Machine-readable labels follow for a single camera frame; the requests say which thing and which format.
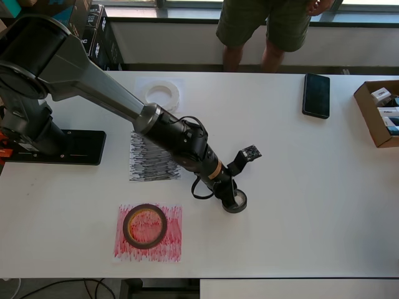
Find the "window sill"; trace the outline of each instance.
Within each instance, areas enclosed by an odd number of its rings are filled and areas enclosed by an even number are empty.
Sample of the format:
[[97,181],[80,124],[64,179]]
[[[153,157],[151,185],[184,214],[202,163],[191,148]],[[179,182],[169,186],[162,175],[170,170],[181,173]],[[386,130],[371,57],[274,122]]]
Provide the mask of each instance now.
[[[107,6],[112,22],[217,24],[220,9]],[[337,12],[313,17],[311,27],[399,28],[399,13]]]

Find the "green shorts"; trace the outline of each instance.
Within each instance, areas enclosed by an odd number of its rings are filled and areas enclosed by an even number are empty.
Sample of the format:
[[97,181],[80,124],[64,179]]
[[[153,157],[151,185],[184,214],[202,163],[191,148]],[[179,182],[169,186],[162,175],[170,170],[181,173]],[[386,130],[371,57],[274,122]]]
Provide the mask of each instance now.
[[216,35],[226,46],[244,45],[267,19],[266,37],[285,52],[305,42],[309,0],[224,0]]

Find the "black phone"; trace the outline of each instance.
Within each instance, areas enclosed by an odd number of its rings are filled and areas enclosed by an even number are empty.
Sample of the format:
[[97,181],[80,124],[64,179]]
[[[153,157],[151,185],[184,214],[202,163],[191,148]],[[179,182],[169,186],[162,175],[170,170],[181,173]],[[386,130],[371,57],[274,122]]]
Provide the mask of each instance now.
[[324,120],[330,116],[330,78],[306,74],[302,113]]

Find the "black mounting plate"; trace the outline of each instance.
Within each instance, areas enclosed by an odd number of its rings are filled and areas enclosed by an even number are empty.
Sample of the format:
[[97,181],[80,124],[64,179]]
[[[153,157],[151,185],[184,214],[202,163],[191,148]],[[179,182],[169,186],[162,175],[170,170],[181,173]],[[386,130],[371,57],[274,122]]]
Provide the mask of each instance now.
[[68,138],[68,148],[60,155],[49,156],[34,151],[18,150],[6,162],[99,165],[107,135],[104,131],[62,130]]

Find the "person's leg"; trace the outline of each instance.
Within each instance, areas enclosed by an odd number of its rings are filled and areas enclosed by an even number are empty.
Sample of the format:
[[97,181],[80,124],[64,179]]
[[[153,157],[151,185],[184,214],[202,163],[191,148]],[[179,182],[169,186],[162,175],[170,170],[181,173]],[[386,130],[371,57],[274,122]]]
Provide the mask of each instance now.
[[223,70],[225,72],[237,72],[238,65],[243,57],[244,45],[237,47],[224,46]]
[[265,73],[275,73],[284,59],[285,52],[274,45],[271,41],[266,40],[266,48],[262,56],[261,67]]
[[224,0],[216,35],[224,45],[225,72],[237,71],[246,41],[263,24],[270,10],[269,0]]
[[261,64],[264,72],[277,72],[285,52],[302,47],[310,22],[307,3],[308,0],[285,0],[273,5],[267,19],[267,41]]

